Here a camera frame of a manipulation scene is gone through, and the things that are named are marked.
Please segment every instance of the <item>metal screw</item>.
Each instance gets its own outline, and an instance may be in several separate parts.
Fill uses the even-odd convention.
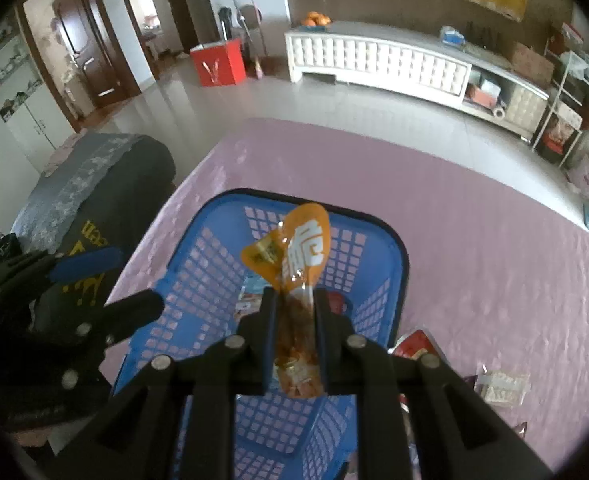
[[[225,346],[233,350],[237,350],[245,345],[246,340],[242,335],[234,334],[226,338]]]
[[[421,357],[421,364],[426,368],[438,368],[441,365],[441,360],[434,354],[425,354]]]
[[[161,354],[157,355],[150,364],[152,365],[152,368],[154,368],[155,370],[161,371],[165,370],[172,364],[172,359],[168,355]]]
[[[71,390],[77,385],[79,374],[76,370],[65,370],[61,377],[61,386],[64,390]]]
[[[363,337],[361,334],[353,334],[353,335],[349,335],[347,337],[347,345],[350,348],[354,348],[356,350],[359,350],[361,348],[365,348],[365,345],[367,345],[368,340]]]
[[[79,337],[84,337],[86,335],[88,335],[88,333],[90,332],[90,330],[92,329],[92,325],[90,323],[81,323],[76,330],[76,334]]]

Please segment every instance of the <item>doorway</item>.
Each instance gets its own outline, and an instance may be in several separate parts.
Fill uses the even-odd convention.
[[[76,131],[140,93],[101,0],[19,0],[17,15],[44,82]]]
[[[143,52],[156,79],[175,56],[198,44],[186,0],[124,0]]]

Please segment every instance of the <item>plastic wrapper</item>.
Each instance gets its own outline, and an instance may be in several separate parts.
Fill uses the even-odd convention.
[[[402,335],[388,353],[415,361],[421,359],[424,354],[434,354],[448,362],[433,335],[426,328],[418,328],[414,332]]]
[[[572,56],[572,51],[568,50],[559,56],[561,63],[563,66],[570,65],[569,74],[572,77],[576,77],[577,79],[583,79],[585,69],[589,67],[589,65],[580,57]]]
[[[263,290],[270,284],[258,274],[251,272],[243,280],[239,299],[234,306],[234,320],[238,324],[242,317],[254,314],[261,307]]]
[[[530,391],[530,375],[487,370],[483,366],[474,390],[492,406],[514,408],[523,403],[525,394]]]
[[[330,222],[319,204],[288,213],[277,229],[241,251],[241,260],[281,294],[274,365],[289,397],[323,394],[314,331],[313,288],[327,263]]]
[[[522,422],[521,424],[514,426],[512,429],[516,431],[516,434],[520,436],[522,440],[525,440],[525,434],[528,431],[528,423]]]
[[[449,25],[444,25],[441,27],[439,37],[441,38],[441,41],[447,44],[455,46],[465,45],[465,36],[463,36],[463,34],[454,27],[450,27]]]
[[[401,415],[403,416],[405,436],[407,437],[407,447],[409,448],[412,479],[421,480],[421,466],[418,461],[417,441],[415,439],[414,430],[412,429],[410,410],[406,402],[401,402]]]
[[[340,292],[329,290],[327,292],[327,302],[329,303],[330,311],[334,314],[342,316],[347,312],[347,301]]]

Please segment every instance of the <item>white cabinet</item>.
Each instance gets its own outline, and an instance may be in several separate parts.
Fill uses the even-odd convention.
[[[300,81],[303,73],[334,75],[337,81],[456,108],[526,141],[532,139],[548,101],[545,91],[506,70],[498,56],[494,59],[478,47],[454,48],[401,28],[353,22],[334,22],[327,31],[296,28],[286,32],[286,49],[292,82]],[[466,98],[473,68],[500,82],[501,98],[507,102],[504,118]]]
[[[74,133],[46,85],[41,85],[6,122],[26,157],[41,172],[54,150]]]
[[[54,147],[58,148],[65,139],[74,134],[74,129],[70,126],[46,85],[37,88],[26,99],[25,106],[28,107],[41,131],[46,134]]]
[[[32,118],[28,107],[21,105],[8,119],[6,126],[34,168],[39,172],[43,171],[50,155],[54,153],[54,146]]]

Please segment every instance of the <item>red gift box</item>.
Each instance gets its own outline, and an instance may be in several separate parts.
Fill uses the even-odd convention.
[[[239,38],[197,45],[190,57],[202,86],[236,85],[246,78]]]

